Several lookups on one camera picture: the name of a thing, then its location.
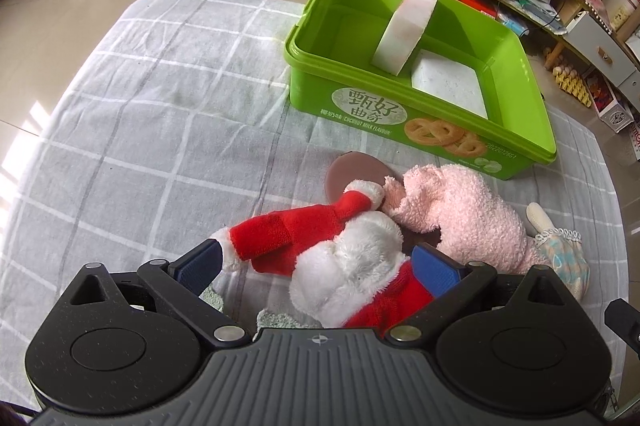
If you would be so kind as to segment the brown puff with ribbon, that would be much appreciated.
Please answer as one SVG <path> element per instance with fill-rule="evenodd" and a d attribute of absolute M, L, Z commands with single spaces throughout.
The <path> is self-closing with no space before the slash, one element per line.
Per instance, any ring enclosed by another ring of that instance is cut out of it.
<path fill-rule="evenodd" d="M 420 244 L 428 244 L 431 247 L 437 247 L 440 243 L 440 229 L 436 228 L 433 231 L 427 233 L 414 232 L 406 228 L 401 229 L 402 238 L 402 251 L 408 255 L 412 255 L 413 249 Z"/>

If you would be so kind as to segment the beige rabbit doll blue dress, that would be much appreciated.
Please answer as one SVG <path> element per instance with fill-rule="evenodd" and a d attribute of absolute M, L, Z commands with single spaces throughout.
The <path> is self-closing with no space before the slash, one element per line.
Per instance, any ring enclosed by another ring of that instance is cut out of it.
<path fill-rule="evenodd" d="M 580 302 L 588 291 L 590 267 L 582 250 L 579 232 L 556 227 L 536 202 L 527 205 L 526 217 L 537 231 L 534 238 L 537 253 L 548 259 L 556 275 Z"/>

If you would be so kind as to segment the white patterned box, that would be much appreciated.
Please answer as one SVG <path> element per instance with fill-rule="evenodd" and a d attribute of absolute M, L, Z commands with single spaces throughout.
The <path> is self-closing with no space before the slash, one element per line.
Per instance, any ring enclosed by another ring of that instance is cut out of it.
<path fill-rule="evenodd" d="M 634 122 L 626 102 L 600 72 L 592 71 L 585 82 L 599 120 L 611 131 L 618 134 Z"/>

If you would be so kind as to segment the green plastic cookie box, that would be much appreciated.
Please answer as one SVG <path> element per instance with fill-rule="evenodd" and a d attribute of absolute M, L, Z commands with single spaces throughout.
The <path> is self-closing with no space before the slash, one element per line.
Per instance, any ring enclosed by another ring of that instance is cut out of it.
<path fill-rule="evenodd" d="M 300 111 L 500 179 L 555 160 L 520 40 L 457 0 L 308 0 L 284 56 Z"/>

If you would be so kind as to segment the pink fluffy plush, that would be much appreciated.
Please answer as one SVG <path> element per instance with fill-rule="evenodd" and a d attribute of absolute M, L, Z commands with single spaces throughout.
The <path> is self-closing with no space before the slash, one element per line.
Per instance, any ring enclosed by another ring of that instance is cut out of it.
<path fill-rule="evenodd" d="M 480 174 L 457 164 L 408 169 L 387 176 L 382 211 L 415 233 L 438 230 L 437 248 L 454 261 L 484 261 L 500 273 L 522 275 L 550 264 L 518 213 L 493 193 Z"/>

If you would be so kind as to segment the red cardboard box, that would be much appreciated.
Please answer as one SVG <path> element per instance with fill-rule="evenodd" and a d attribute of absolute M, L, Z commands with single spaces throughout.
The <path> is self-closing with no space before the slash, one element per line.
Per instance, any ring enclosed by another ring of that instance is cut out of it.
<path fill-rule="evenodd" d="M 498 9 L 494 0 L 457 0 L 472 9 L 482 12 L 488 17 L 496 19 L 498 17 Z"/>

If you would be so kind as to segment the yellow egg tray toy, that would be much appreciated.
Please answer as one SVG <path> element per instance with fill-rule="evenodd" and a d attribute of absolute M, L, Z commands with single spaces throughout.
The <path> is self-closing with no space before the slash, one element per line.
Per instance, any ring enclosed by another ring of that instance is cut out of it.
<path fill-rule="evenodd" d="M 585 107 L 592 107 L 592 99 L 584 75 L 580 73 L 580 61 L 574 54 L 563 50 L 555 57 L 549 71 L 556 86 L 562 92 L 574 97 Z"/>

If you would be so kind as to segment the red white santa plush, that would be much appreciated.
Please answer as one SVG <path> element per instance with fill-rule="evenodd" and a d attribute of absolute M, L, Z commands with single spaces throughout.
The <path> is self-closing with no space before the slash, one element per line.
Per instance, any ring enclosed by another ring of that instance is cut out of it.
<path fill-rule="evenodd" d="M 258 215 L 212 237 L 222 269 L 249 264 L 290 280 L 297 311 L 323 328 L 385 333 L 433 302 L 416 279 L 404 237 L 382 212 L 379 183 L 356 179 L 331 204 Z"/>

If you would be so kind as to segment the grey checked table cloth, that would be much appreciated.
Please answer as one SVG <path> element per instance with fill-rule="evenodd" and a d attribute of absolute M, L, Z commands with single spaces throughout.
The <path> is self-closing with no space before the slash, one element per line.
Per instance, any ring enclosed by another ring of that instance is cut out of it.
<path fill-rule="evenodd" d="M 134 271 L 253 215 L 326 203 L 326 170 L 345 152 L 400 175 L 451 162 L 363 131 L 363 120 L 351 127 L 291 106 L 284 42 L 302 11 L 280 0 L 137 0 L 102 38 L 35 140 L 1 238 L 2 400 L 38 406 L 27 345 L 84 264 Z M 620 391 L 626 347 L 603 323 L 606 304 L 628 295 L 613 180 L 596 136 L 546 105 L 526 55 L 503 47 L 474 52 L 470 67 L 492 73 L 499 96 L 518 85 L 513 101 L 498 101 L 504 120 L 515 100 L 537 95 L 558 155 L 509 180 L 483 177 L 521 218 L 537 201 L 582 235 L 591 267 L 582 303 Z"/>

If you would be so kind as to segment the brown round powder puff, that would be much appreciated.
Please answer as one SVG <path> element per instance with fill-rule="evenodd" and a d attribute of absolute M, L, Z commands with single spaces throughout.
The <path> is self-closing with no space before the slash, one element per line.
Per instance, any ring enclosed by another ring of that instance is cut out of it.
<path fill-rule="evenodd" d="M 369 154 L 350 151 L 335 159 L 324 179 L 326 201 L 336 202 L 346 186 L 353 180 L 374 181 L 383 185 L 384 178 L 393 172 L 381 161 Z"/>

